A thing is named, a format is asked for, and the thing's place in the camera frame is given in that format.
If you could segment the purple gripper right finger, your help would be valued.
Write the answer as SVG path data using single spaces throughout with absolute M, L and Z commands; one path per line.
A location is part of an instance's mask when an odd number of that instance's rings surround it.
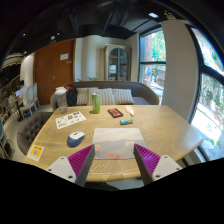
M 182 169 L 182 167 L 168 155 L 159 156 L 138 144 L 134 145 L 133 154 L 145 185 Z

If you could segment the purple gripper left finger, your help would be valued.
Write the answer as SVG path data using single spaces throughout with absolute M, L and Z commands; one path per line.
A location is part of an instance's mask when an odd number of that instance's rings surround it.
M 69 157 L 59 157 L 47 171 L 83 187 L 94 156 L 94 145 L 90 145 Z

